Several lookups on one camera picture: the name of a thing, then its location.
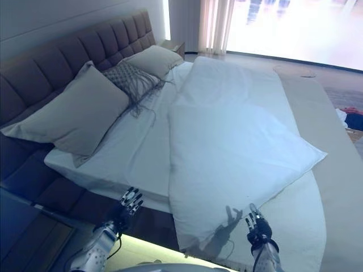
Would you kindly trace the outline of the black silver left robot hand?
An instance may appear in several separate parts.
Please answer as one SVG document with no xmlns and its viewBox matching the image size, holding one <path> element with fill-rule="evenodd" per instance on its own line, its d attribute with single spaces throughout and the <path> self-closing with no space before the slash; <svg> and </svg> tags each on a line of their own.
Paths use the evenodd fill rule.
<svg viewBox="0 0 363 272">
<path fill-rule="evenodd" d="M 143 204 L 143 194 L 138 188 L 130 187 L 117 204 L 115 224 L 124 226 Z"/>
</svg>

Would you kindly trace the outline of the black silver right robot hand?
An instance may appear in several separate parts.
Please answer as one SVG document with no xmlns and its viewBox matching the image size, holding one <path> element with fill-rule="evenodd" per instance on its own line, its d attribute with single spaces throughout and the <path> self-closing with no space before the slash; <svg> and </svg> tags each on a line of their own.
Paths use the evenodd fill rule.
<svg viewBox="0 0 363 272">
<path fill-rule="evenodd" d="M 250 212 L 245 218 L 248 227 L 247 240 L 254 247 L 267 243 L 272 237 L 272 229 L 268 221 L 253 204 L 250 204 Z"/>
</svg>

